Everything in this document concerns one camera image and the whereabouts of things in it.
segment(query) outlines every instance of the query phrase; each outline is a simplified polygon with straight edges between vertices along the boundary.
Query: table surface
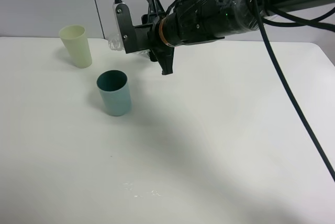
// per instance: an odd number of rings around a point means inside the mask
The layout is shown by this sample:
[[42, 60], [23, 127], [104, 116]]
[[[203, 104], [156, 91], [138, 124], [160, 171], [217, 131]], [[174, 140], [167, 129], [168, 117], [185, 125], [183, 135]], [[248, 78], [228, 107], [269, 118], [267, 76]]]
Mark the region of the table surface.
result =
[[[326, 224], [335, 184], [262, 42], [179, 47], [174, 74], [90, 39], [0, 38], [0, 223]], [[335, 164], [335, 67], [312, 43], [272, 43]], [[133, 110], [104, 112], [96, 79], [129, 77]]]

